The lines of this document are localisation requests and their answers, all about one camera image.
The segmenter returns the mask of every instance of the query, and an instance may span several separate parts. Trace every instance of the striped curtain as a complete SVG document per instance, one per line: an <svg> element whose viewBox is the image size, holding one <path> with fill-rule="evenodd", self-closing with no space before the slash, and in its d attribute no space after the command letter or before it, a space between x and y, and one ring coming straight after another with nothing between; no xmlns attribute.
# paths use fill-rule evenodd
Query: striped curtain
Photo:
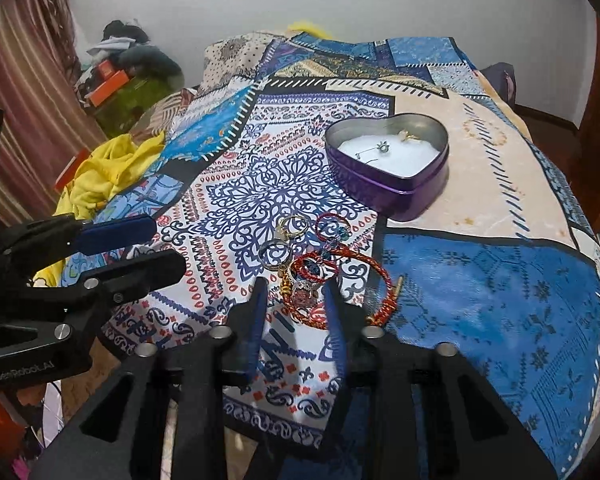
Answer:
<svg viewBox="0 0 600 480"><path fill-rule="evenodd" d="M67 0L0 0L0 220L56 208L56 178L82 148L106 141L74 96L78 77Z"/></svg>

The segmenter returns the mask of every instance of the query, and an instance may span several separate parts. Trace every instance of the purple tin box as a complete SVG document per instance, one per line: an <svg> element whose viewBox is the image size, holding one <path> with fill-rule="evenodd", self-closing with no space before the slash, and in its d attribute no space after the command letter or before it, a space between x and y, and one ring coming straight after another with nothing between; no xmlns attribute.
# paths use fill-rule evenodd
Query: purple tin box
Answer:
<svg viewBox="0 0 600 480"><path fill-rule="evenodd" d="M378 170L338 149L343 142L356 137L397 135L403 130L430 142L439 151L423 170L410 177ZM331 173L340 188L358 202L399 222L421 215L442 192L448 179L448 133L439 121L426 115L344 119L327 129L324 140Z"/></svg>

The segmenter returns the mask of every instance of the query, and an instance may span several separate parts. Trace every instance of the white wall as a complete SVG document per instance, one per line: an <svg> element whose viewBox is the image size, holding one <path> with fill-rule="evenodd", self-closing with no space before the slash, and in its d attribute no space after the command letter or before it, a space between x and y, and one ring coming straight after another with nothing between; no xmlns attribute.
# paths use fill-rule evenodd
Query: white wall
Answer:
<svg viewBox="0 0 600 480"><path fill-rule="evenodd" d="M453 36L483 68L514 65L518 102L579 124L595 56L586 0L70 0L88 41L111 20L137 19L200 81L204 48L232 35L311 20L343 41Z"/></svg>

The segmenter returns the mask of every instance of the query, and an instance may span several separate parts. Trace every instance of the screw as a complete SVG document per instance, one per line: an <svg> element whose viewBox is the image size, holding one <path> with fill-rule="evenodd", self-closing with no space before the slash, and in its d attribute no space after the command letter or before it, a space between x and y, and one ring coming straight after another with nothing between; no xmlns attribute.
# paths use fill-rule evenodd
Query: screw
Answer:
<svg viewBox="0 0 600 480"><path fill-rule="evenodd" d="M384 335L384 330L382 330L382 327L369 325L362 329L362 335L367 339L378 339Z"/></svg>
<svg viewBox="0 0 600 480"><path fill-rule="evenodd" d="M140 343L136 345L136 355L140 357L151 357L158 351L158 347L153 343Z"/></svg>
<svg viewBox="0 0 600 480"><path fill-rule="evenodd" d="M443 342L436 345L436 352L442 357L453 357L458 353L458 347L453 343Z"/></svg>
<svg viewBox="0 0 600 480"><path fill-rule="evenodd" d="M65 339L71 333L71 327L67 323L61 323L54 329L54 336L56 339Z"/></svg>
<svg viewBox="0 0 600 480"><path fill-rule="evenodd" d="M227 325L218 325L209 330L209 335L213 339L226 339L234 333Z"/></svg>
<svg viewBox="0 0 600 480"><path fill-rule="evenodd" d="M85 280L84 283L84 288L96 288L98 285L100 285L100 280L98 278L89 278L88 280Z"/></svg>

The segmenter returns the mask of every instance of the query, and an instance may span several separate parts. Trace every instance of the baseboard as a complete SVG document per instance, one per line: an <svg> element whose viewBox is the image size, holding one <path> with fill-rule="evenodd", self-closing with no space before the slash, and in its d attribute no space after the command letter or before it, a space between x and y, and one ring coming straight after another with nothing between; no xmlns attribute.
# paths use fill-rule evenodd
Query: baseboard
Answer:
<svg viewBox="0 0 600 480"><path fill-rule="evenodd" d="M565 130L573 132L574 135L578 134L578 127L571 121L563 119L562 117L557 117L555 115L548 114L547 112L543 112L541 110L536 110L535 108L529 108L527 106L519 104L515 105L515 111L520 116L527 116L538 121L544 121L545 123L554 124L555 126L559 126L560 128L564 128Z"/></svg>

